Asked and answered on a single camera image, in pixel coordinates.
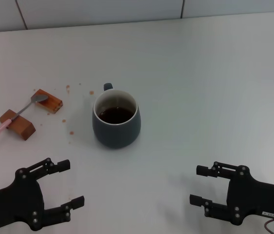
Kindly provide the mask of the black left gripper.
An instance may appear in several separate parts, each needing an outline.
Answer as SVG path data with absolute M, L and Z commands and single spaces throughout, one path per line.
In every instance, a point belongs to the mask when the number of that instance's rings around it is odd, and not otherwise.
M 31 230 L 38 231 L 47 226 L 70 222 L 71 210 L 85 205 L 84 196 L 45 210 L 42 192 L 36 181 L 69 169 L 68 159 L 55 164 L 50 158 L 30 167 L 18 169 L 13 183 L 0 189 L 0 228 L 15 222 L 24 222 Z

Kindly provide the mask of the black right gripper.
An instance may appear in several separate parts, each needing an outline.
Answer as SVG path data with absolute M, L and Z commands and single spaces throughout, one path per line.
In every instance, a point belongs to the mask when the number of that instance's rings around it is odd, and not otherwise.
M 234 166 L 215 161 L 210 168 L 198 165 L 199 176 L 229 179 L 227 205 L 201 196 L 190 195 L 191 205 L 204 207 L 206 217 L 242 224 L 249 215 L 274 218 L 274 185 L 257 181 L 246 166 Z

